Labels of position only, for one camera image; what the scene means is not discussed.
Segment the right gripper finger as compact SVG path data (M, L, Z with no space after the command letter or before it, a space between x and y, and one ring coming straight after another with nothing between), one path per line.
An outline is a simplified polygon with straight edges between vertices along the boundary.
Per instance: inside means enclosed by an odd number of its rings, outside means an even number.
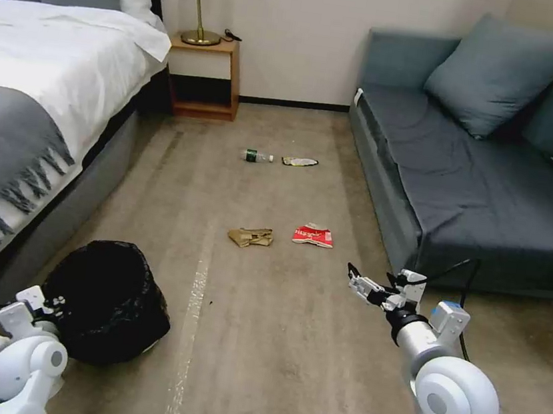
M372 281L370 278L363 276L359 270L350 262L348 262L348 286L354 291L374 292L381 294L392 294L392 288L381 286Z
M354 291L354 293L364 300L364 302L369 303L370 305L374 305L377 307L381 307L387 300L389 295L381 294L381 293L370 293L370 292L364 292L364 291Z

